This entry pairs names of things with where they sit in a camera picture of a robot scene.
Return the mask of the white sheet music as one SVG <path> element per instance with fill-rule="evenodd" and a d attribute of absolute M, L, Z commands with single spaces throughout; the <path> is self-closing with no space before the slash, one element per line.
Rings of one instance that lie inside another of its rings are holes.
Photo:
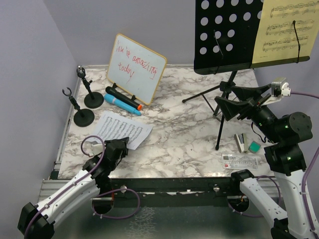
<path fill-rule="evenodd" d="M 103 140 L 129 138 L 127 148 L 136 150 L 149 136 L 153 127 L 117 113 L 105 111 L 97 122 L 92 135 Z"/>

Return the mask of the blue-headed microphone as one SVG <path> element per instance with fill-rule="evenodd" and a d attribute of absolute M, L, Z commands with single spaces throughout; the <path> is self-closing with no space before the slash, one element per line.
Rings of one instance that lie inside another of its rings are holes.
<path fill-rule="evenodd" d="M 138 111 L 137 109 L 133 108 L 132 106 L 129 106 L 128 104 L 122 102 L 121 100 L 117 99 L 116 97 L 110 95 L 110 94 L 105 94 L 104 95 L 104 100 L 110 104 L 116 105 L 132 114 L 135 114 L 137 116 L 141 115 L 141 112 Z"/>

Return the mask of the black microphone stand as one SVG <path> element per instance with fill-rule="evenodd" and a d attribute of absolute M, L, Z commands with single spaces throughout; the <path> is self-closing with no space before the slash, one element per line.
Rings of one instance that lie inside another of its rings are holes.
<path fill-rule="evenodd" d="M 78 66 L 78 68 L 76 69 L 76 72 L 77 72 L 77 76 L 82 80 L 84 87 L 88 91 L 88 94 L 84 98 L 85 106 L 90 108 L 90 109 L 96 109 L 96 108 L 100 107 L 104 102 L 104 97 L 99 92 L 92 92 L 91 91 L 90 84 L 93 81 L 86 80 L 86 71 L 85 71 L 84 67 Z"/>
<path fill-rule="evenodd" d="M 71 89 L 67 87 L 67 90 L 69 93 L 66 94 L 64 89 L 62 89 L 62 94 L 68 97 L 70 103 L 77 111 L 73 117 L 74 123 L 79 127 L 89 126 L 95 119 L 94 113 L 90 109 L 81 109 L 75 98 L 72 96 Z"/>

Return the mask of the black tripod music stand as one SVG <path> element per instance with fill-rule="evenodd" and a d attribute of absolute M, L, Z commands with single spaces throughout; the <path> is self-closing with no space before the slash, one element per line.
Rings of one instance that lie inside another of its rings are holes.
<path fill-rule="evenodd" d="M 197 0 L 195 2 L 194 71 L 199 75 L 231 72 L 229 80 L 193 98 L 219 89 L 227 98 L 239 70 L 305 62 L 309 56 L 254 64 L 253 52 L 262 13 L 261 0 Z"/>

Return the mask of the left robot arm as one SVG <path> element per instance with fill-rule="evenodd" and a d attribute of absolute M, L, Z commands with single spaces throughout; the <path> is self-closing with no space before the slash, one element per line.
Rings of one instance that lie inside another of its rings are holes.
<path fill-rule="evenodd" d="M 112 189 L 110 173 L 128 154 L 129 138 L 106 140 L 102 152 L 86 161 L 82 169 L 46 199 L 26 204 L 17 228 L 26 239 L 50 239 L 55 229 L 85 202 L 106 196 Z"/>

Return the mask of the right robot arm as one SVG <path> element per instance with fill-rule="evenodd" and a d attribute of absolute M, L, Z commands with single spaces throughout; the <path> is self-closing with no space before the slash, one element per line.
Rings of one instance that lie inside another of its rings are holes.
<path fill-rule="evenodd" d="M 243 193 L 258 208 L 267 221 L 274 239 L 316 239 L 319 222 L 308 193 L 307 177 L 312 169 L 306 164 L 299 143 L 313 137 L 311 118 L 295 112 L 277 118 L 268 108 L 283 97 L 293 94 L 288 83 L 279 89 L 275 84 L 258 88 L 233 86 L 237 100 L 216 97 L 224 119 L 251 120 L 270 141 L 265 147 L 265 158 L 273 171 L 284 199 L 278 205 L 259 185 L 248 170 L 232 173 L 229 189 L 235 195 Z"/>

